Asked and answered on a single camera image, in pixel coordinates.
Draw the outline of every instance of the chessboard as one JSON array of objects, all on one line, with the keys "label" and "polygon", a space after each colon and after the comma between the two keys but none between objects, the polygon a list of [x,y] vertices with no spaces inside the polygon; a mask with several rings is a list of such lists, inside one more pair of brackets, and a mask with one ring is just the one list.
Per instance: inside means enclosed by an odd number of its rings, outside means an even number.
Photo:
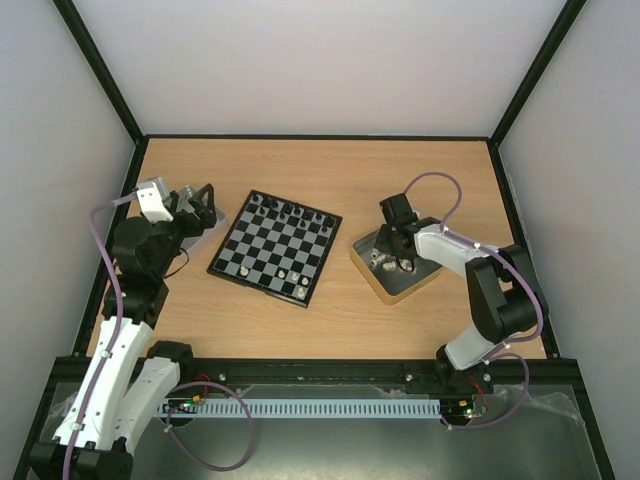
[{"label": "chessboard", "polygon": [[252,190],[207,272],[306,308],[341,222]]}]

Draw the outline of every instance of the purple cable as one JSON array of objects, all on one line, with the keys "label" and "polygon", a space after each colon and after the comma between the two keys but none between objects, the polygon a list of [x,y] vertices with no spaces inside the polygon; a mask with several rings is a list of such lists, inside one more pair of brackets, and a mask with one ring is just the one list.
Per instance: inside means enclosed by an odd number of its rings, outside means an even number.
[{"label": "purple cable", "polygon": [[411,182],[409,182],[409,185],[407,185],[407,188],[404,189],[404,194],[406,195],[407,193],[409,193],[409,190],[411,189],[411,187],[413,187],[413,185],[423,177],[444,177],[448,180],[451,180],[451,182],[456,186],[456,190],[458,191],[458,198],[456,199],[456,203],[453,205],[453,207],[451,207],[451,210],[449,210],[446,213],[446,215],[442,217],[442,220],[440,221],[440,231],[442,232],[444,230],[444,226],[447,224],[447,220],[449,220],[449,217],[453,215],[453,213],[458,209],[458,207],[462,203],[462,187],[460,186],[460,183],[448,173],[425,172],[425,173],[421,173],[416,178],[411,180]]},{"label": "purple cable", "polygon": [[247,407],[247,404],[244,403],[242,398],[233,390],[225,387],[224,385],[220,385],[213,382],[185,383],[182,385],[178,385],[176,388],[171,390],[171,393],[179,392],[180,390],[184,390],[186,388],[199,387],[199,386],[213,387],[213,388],[217,388],[218,390],[222,390],[223,392],[235,398],[240,404],[240,406],[242,407],[242,409],[244,410],[244,413],[247,416],[247,420],[249,421],[249,446],[247,447],[247,451],[244,453],[242,458],[238,460],[236,463],[234,463],[233,465],[230,465],[228,467],[216,467],[215,465],[211,465],[210,463],[207,463],[204,460],[196,457],[193,453],[189,451],[189,449],[184,445],[184,443],[182,443],[182,440],[180,440],[176,432],[173,431],[173,425],[171,425],[171,415],[176,410],[175,408],[170,409],[169,413],[167,413],[167,418],[166,418],[167,428],[165,431],[169,433],[173,441],[176,442],[176,445],[180,447],[180,450],[182,450],[187,457],[189,457],[191,460],[193,460],[203,468],[206,468],[208,470],[213,470],[214,472],[230,472],[231,470],[240,468],[241,466],[243,466],[245,463],[249,461],[249,458],[251,458],[251,455],[253,455],[253,449],[255,448],[255,441],[256,441],[255,426],[253,424],[253,418],[251,417],[251,412],[249,412],[249,407]]},{"label": "purple cable", "polygon": [[[122,314],[124,311],[124,305],[122,302],[122,290],[120,289],[120,283],[118,282],[118,277],[116,275],[116,271],[113,268],[113,262],[111,261],[111,257],[109,257],[109,253],[107,252],[107,247],[105,246],[102,238],[100,238],[100,234],[98,233],[98,228],[95,223],[95,215],[101,210],[107,210],[112,207],[117,207],[119,205],[123,205],[125,203],[130,202],[136,198],[136,194],[130,193],[122,198],[117,200],[112,200],[109,203],[105,203],[104,205],[99,205],[91,210],[89,214],[89,225],[91,227],[91,234],[93,235],[93,239],[98,245],[98,250],[100,250],[100,255],[102,256],[102,260],[104,261],[105,266],[107,267],[107,272],[109,273],[109,279],[111,280],[111,285],[113,286],[113,291],[116,296],[116,326],[113,330],[113,335],[109,340],[105,350],[110,352],[113,348],[113,345],[116,343],[118,339],[118,334],[120,333],[120,326],[122,325]],[[87,386],[87,390],[84,394],[84,398],[80,403],[80,408],[78,409],[78,416],[76,417],[76,423],[81,424],[84,419],[85,413],[87,412],[87,407],[89,406],[89,401],[91,400],[91,394],[98,383],[98,379],[100,378],[100,373],[102,373],[102,369],[104,368],[104,364],[106,363],[107,358],[102,357],[96,366],[93,375],[91,376],[91,380],[89,381],[89,385]],[[62,480],[69,480],[69,473],[71,470],[71,456],[73,454],[73,447],[76,444],[76,440],[78,439],[78,430],[74,430],[71,433],[71,437],[69,438],[69,443],[67,444],[67,448],[64,453],[64,461],[62,463]]]},{"label": "purple cable", "polygon": [[487,422],[487,423],[481,423],[480,425],[451,425],[449,422],[447,422],[447,420],[444,417],[441,417],[442,423],[444,423],[447,426],[448,429],[451,429],[451,430],[478,430],[480,428],[493,427],[493,426],[505,421],[511,415],[516,413],[518,408],[520,408],[520,406],[524,403],[524,401],[527,398],[527,394],[529,393],[529,366],[527,365],[527,362],[526,362],[526,360],[524,358],[522,358],[517,353],[513,353],[513,352],[501,353],[500,355],[496,355],[495,357],[491,358],[491,361],[500,360],[501,358],[505,358],[505,357],[517,358],[518,360],[520,360],[522,362],[522,366],[524,367],[524,383],[522,385],[522,394],[520,395],[520,398],[518,398],[518,401],[513,405],[513,407],[511,407],[511,409],[507,413],[505,413],[501,417],[496,418],[495,420],[491,420],[490,422]]}]

